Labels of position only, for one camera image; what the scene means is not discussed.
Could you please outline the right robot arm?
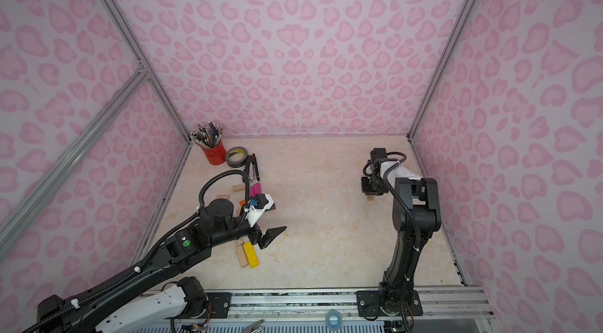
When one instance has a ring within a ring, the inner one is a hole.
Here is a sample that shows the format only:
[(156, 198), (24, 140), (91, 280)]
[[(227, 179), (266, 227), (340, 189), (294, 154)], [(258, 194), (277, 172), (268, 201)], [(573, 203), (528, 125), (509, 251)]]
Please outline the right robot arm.
[(397, 243), (377, 298), (380, 313), (390, 316), (422, 314), (414, 278), (423, 248), (442, 223), (437, 181), (413, 174), (404, 166), (406, 159), (402, 152), (374, 148), (361, 178), (365, 196), (389, 193), (394, 199), (392, 220)]

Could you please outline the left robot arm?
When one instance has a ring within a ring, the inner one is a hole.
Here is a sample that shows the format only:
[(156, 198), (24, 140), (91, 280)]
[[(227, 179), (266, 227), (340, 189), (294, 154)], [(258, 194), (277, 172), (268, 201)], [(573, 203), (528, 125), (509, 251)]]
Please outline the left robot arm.
[(184, 222), (161, 237), (139, 262), (84, 292), (61, 298), (51, 295), (39, 303), (36, 323), (29, 332), (98, 332), (104, 325), (118, 326), (118, 311), (152, 287), (168, 281), (208, 259), (214, 248), (248, 238), (252, 245), (267, 248), (285, 231), (262, 231), (262, 215), (274, 204), (260, 194), (244, 206), (241, 215), (227, 199), (203, 204)]

